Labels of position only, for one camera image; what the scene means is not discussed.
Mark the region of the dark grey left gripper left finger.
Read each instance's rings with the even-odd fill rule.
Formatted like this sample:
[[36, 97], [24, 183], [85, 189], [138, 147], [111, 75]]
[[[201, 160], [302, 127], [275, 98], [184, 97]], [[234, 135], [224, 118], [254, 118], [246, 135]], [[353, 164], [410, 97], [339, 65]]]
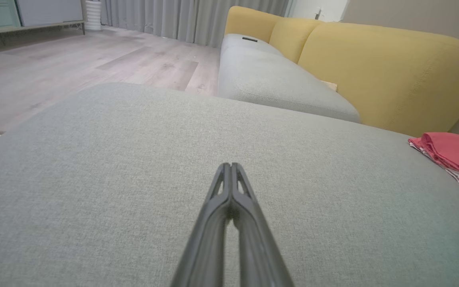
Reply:
[[231, 165], [219, 165], [188, 243], [172, 287], [221, 287], [224, 283], [224, 246], [230, 205]]

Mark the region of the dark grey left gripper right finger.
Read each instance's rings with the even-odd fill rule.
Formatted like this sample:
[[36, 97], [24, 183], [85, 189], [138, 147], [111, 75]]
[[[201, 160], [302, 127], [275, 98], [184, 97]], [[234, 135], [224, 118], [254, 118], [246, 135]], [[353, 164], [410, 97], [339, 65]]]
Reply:
[[294, 283], [242, 165], [231, 164], [231, 212], [239, 231], [241, 287]]

